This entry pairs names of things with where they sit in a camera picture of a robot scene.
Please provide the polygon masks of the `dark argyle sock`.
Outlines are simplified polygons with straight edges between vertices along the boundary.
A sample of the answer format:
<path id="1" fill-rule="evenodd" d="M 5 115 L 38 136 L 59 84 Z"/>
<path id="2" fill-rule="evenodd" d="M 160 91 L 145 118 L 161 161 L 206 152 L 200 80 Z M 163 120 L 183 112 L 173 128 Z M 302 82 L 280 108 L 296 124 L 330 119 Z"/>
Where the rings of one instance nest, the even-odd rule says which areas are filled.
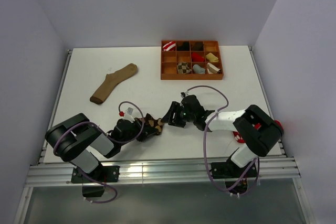
<path id="1" fill-rule="evenodd" d="M 164 123 L 161 122 L 161 118 L 155 119 L 149 113 L 147 113 L 144 118 L 135 118 L 134 122 L 139 129 L 141 129 L 142 124 L 144 124 L 144 127 L 145 126 L 156 127 L 158 125 L 162 125 L 164 127 Z"/>

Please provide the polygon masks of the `beige argyle sock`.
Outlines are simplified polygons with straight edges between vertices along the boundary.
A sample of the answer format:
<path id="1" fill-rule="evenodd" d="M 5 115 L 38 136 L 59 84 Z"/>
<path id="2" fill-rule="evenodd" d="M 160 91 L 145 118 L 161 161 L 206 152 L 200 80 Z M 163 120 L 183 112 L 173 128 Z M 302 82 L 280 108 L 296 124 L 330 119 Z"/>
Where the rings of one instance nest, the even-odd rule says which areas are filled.
<path id="1" fill-rule="evenodd" d="M 187 62 L 179 62 L 176 69 L 178 74 L 189 74 L 192 72 Z"/>

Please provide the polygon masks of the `grey sock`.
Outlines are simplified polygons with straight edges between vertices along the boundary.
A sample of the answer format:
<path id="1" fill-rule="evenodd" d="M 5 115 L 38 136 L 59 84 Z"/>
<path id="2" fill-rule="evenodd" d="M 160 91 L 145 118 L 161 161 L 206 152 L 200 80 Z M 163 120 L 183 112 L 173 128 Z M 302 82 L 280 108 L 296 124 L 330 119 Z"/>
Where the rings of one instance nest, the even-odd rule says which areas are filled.
<path id="1" fill-rule="evenodd" d="M 195 74 L 205 74 L 206 73 L 206 70 L 198 64 L 194 64 L 192 69 Z"/>

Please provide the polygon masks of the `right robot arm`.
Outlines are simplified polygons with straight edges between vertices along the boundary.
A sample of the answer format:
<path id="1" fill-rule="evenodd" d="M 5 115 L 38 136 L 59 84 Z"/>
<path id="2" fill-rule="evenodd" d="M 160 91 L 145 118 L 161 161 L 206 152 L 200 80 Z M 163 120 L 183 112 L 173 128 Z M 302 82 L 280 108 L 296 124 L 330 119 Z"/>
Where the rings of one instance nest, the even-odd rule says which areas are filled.
<path id="1" fill-rule="evenodd" d="M 227 164 L 228 173 L 234 177 L 240 176 L 255 158 L 267 156 L 284 134 L 282 126 L 257 105 L 218 112 L 204 109 L 195 95 L 184 97 L 180 103 L 173 101 L 161 122 L 176 127 L 193 123 L 203 132 L 237 132 L 244 144 L 233 152 Z"/>

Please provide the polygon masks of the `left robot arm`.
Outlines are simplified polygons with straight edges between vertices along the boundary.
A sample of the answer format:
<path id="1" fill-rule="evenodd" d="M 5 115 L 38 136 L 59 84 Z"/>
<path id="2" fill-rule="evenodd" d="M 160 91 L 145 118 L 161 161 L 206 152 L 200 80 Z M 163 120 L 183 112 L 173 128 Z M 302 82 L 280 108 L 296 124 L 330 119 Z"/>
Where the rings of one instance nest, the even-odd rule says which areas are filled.
<path id="1" fill-rule="evenodd" d="M 96 182 L 102 176 L 101 164 L 87 147 L 94 148 L 105 158 L 112 158 L 131 140 L 144 142 L 161 135 L 163 126 L 161 119 L 154 119 L 150 114 L 143 118 L 127 115 L 105 133 L 79 113 L 50 128 L 45 140 L 53 147 L 55 156 L 80 167 L 85 178 Z"/>

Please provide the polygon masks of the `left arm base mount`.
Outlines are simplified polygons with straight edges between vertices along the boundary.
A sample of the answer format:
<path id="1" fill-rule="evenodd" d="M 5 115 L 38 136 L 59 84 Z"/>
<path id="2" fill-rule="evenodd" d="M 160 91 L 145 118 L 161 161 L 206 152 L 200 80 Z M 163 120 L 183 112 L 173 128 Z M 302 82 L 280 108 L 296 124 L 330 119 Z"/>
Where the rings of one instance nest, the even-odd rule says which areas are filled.
<path id="1" fill-rule="evenodd" d="M 82 196 L 86 200 L 99 202 L 98 198 L 102 197 L 104 193 L 113 192 L 113 197 L 110 201 L 114 200 L 118 191 L 108 183 L 116 183 L 119 179 L 119 166 L 98 166 L 90 173 L 85 173 L 78 167 L 72 171 L 70 182 L 72 184 L 82 185 Z"/>

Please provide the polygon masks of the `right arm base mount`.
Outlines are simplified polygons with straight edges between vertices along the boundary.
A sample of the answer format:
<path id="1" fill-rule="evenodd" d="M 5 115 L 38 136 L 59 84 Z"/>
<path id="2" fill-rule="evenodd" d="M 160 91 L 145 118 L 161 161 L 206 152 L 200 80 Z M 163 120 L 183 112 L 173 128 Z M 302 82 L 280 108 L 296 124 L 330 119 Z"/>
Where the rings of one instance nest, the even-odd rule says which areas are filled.
<path id="1" fill-rule="evenodd" d="M 243 168 L 240 168 L 229 160 L 212 162 L 208 174 L 217 190 L 239 197 L 247 194 L 257 185 L 260 163 L 258 159 L 254 159 Z"/>

